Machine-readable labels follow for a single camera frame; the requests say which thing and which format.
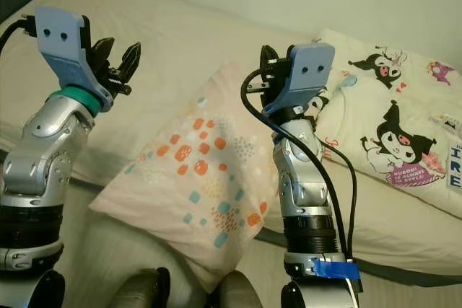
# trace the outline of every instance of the pillowcase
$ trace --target pillowcase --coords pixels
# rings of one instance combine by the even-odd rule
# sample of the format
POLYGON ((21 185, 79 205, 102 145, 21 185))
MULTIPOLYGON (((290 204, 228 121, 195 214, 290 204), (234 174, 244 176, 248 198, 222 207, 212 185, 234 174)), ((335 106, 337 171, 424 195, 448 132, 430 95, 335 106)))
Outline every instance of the pillowcase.
POLYGON ((164 239, 208 292, 276 197, 271 130, 240 101, 245 76, 223 66, 90 205, 164 239))
POLYGON ((461 185, 461 75, 404 50, 330 30, 321 37, 336 47, 336 57, 316 135, 356 170, 462 218, 462 190, 454 184, 461 185))

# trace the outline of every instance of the white pillow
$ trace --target white pillow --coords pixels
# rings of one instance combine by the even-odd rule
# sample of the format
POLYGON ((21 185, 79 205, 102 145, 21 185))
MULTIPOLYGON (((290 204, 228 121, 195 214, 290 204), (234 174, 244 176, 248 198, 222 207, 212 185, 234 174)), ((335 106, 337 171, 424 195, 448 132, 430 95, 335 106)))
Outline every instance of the white pillow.
POLYGON ((164 239, 208 291, 235 269, 276 197, 271 129, 240 101, 223 66, 90 208, 164 239))

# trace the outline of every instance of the robotic arm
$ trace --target robotic arm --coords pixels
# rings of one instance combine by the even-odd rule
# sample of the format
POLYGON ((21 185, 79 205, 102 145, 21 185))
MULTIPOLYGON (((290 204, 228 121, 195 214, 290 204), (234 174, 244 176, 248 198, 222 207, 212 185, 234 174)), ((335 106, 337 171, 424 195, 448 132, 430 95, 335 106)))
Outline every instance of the robotic arm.
POLYGON ((241 88, 244 106, 275 131, 273 158, 287 238, 284 267, 292 277, 282 289, 283 308, 358 307, 359 271, 347 249, 334 186, 321 164, 314 119, 305 117, 309 102, 326 85, 333 59, 334 47, 324 43, 291 46, 286 58, 264 46, 260 69, 241 88), (258 75, 262 83, 251 83, 258 75), (247 100, 252 92, 263 93, 262 113, 247 100))
MULTIPOLYGON (((60 307, 64 278, 52 270, 63 252, 59 239, 72 164, 87 143, 99 112, 113 106, 135 72, 141 44, 130 46, 118 68, 109 67, 114 39, 90 46, 90 21, 39 7, 20 20, 58 76, 54 92, 25 124, 20 143, 4 162, 0 186, 0 307, 60 307)), ((0 38, 4 45, 6 38, 0 38)))

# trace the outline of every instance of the white bed sheet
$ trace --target white bed sheet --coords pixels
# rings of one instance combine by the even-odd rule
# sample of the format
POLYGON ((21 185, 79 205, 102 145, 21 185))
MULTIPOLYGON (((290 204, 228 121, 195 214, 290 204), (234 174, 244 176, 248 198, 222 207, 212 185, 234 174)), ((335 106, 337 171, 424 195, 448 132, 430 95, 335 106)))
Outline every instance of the white bed sheet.
MULTIPOLYGON (((177 0, 34 0, 86 14, 92 39, 116 38, 113 65, 130 44, 142 42, 142 58, 131 82, 130 97, 97 117, 88 148, 76 163, 75 176, 107 183, 152 139, 188 96, 226 60, 249 70, 258 65, 262 44, 285 52, 304 35, 273 30, 177 0)), ((6 25, 17 16, 0 26, 6 25)), ((0 60, 0 148, 10 150, 22 125, 58 88, 57 78, 40 57, 32 38, 15 33, 0 60)), ((351 183, 346 169, 326 162, 344 211, 349 215, 351 183)), ((277 204, 266 223, 281 229, 277 204)), ((462 274, 462 223, 397 190, 359 175, 355 255, 363 260, 425 273, 462 274)))

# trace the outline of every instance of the silver arm segment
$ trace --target silver arm segment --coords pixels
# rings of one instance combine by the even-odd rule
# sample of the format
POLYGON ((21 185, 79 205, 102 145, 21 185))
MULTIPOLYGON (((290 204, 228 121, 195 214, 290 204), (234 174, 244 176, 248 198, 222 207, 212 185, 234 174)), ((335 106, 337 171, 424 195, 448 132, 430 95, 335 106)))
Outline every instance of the silver arm segment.
MULTIPOLYGON (((320 161, 322 160, 323 148, 308 120, 291 120, 281 127, 299 138, 320 161)), ((326 183, 306 154, 298 146, 283 138, 276 143, 273 158, 279 173, 282 217, 332 217, 331 199, 326 183)), ((294 281, 287 286, 287 290, 299 292, 305 307, 358 308, 357 296, 349 279, 314 280, 310 283, 300 280, 301 278, 316 279, 317 275, 313 270, 315 260, 346 261, 345 255, 339 251, 312 253, 288 251, 284 254, 284 267, 294 281)))
POLYGON ((80 102, 52 95, 25 124, 21 142, 6 157, 0 204, 30 208, 63 204, 72 163, 93 125, 80 102))

